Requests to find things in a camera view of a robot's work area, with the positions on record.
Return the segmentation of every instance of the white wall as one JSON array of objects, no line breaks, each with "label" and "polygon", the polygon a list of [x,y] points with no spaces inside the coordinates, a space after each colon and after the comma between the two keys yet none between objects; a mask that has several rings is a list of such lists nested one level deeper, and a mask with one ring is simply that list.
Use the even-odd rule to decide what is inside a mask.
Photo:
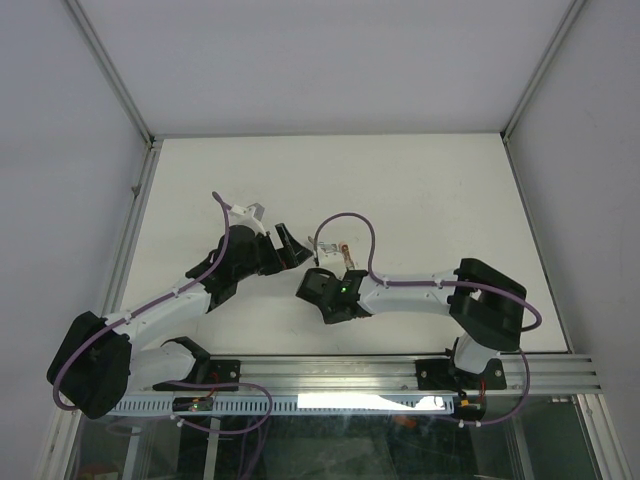
[{"label": "white wall", "polygon": [[95,307],[143,146],[62,2],[5,2],[0,64],[0,478],[26,479],[45,372]]},{"label": "white wall", "polygon": [[593,0],[513,138],[560,313],[640,475],[640,3]]},{"label": "white wall", "polygon": [[151,130],[187,135],[497,132],[569,3],[82,0]]}]

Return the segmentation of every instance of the glass panel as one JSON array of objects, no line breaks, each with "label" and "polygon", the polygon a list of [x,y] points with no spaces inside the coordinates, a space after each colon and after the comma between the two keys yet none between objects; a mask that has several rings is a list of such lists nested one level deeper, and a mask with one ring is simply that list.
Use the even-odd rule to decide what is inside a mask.
[{"label": "glass panel", "polygon": [[[516,399],[489,400],[504,410]],[[257,417],[189,420],[238,430]],[[274,415],[259,430],[234,436],[177,428],[166,417],[104,417],[85,420],[81,430],[67,478],[597,478],[576,406],[546,397],[530,398],[513,421],[481,428],[437,416],[377,414]]]}]

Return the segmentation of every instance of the black joint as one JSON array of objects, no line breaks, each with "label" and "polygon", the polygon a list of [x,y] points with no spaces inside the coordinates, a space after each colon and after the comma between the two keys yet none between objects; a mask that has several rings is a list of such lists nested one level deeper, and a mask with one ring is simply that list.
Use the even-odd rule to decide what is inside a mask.
[{"label": "black joint", "polygon": [[[526,289],[506,275],[474,258],[465,258],[454,272],[458,281],[489,285],[505,290],[523,300]],[[447,298],[449,314],[480,345],[498,351],[513,352],[520,348],[520,333],[524,307],[502,295],[481,291],[478,299],[474,289],[456,287]]]},{"label": "black joint", "polygon": [[[105,319],[92,312],[85,312],[73,321],[47,371],[49,383],[53,385],[67,359],[105,326]],[[62,379],[60,391],[88,418],[100,418],[118,404],[127,390],[130,360],[129,337],[107,332],[73,362]]]},{"label": "black joint", "polygon": [[298,287],[296,297],[318,307],[327,325],[370,317],[371,314],[358,304],[358,290],[367,275],[366,270],[348,270],[340,280],[329,270],[310,268]]},{"label": "black joint", "polygon": [[278,250],[278,255],[285,269],[295,268],[311,257],[311,250],[296,241],[284,223],[276,225],[276,232],[278,232],[278,237],[280,237],[283,245],[283,247]]}]

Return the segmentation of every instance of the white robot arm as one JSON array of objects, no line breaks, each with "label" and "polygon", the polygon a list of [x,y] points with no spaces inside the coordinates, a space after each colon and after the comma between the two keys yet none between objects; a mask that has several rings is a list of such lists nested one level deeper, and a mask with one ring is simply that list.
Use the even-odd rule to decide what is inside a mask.
[{"label": "white robot arm", "polygon": [[[126,392],[171,380],[207,383],[210,355],[192,340],[182,337],[158,348],[144,348],[175,325],[226,302],[244,278],[273,275],[311,257],[311,251],[284,224],[275,226],[283,247],[274,247],[261,223],[261,205],[226,208],[235,217],[228,234],[171,289],[132,309],[103,318],[85,312],[72,323],[47,379],[52,385],[58,380],[60,391],[87,417],[105,415]],[[226,252],[218,259],[225,239]],[[215,270],[214,261],[219,262]],[[103,332],[100,338],[84,348],[99,332]],[[78,352],[81,354],[69,363]]]},{"label": "white robot arm", "polygon": [[499,352],[520,348],[524,308],[502,294],[484,291],[474,297],[473,289],[453,286],[469,281],[526,297],[522,285],[472,258],[463,259],[455,270],[426,275],[379,276],[349,269],[340,278],[334,271],[311,268],[296,296],[316,305],[326,324],[384,312],[451,317],[465,330],[454,345],[452,366],[479,375]]}]

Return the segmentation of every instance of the white tabletop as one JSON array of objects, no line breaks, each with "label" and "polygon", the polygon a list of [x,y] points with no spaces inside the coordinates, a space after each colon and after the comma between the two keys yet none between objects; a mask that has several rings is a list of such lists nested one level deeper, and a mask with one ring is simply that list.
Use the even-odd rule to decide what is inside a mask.
[{"label": "white tabletop", "polygon": [[[165,140],[123,307],[168,288],[217,245],[212,190],[228,203],[260,202],[265,227],[284,222],[300,241],[333,213],[360,212],[376,228],[377,272],[427,274],[479,258],[523,284],[543,314],[522,347],[566,350],[497,134]],[[321,240],[348,242],[366,267],[369,234],[358,220],[337,220]],[[294,296],[310,266],[241,282],[226,304],[158,343],[188,335],[212,354],[431,353],[462,332],[451,318],[413,313],[325,325]]]}]

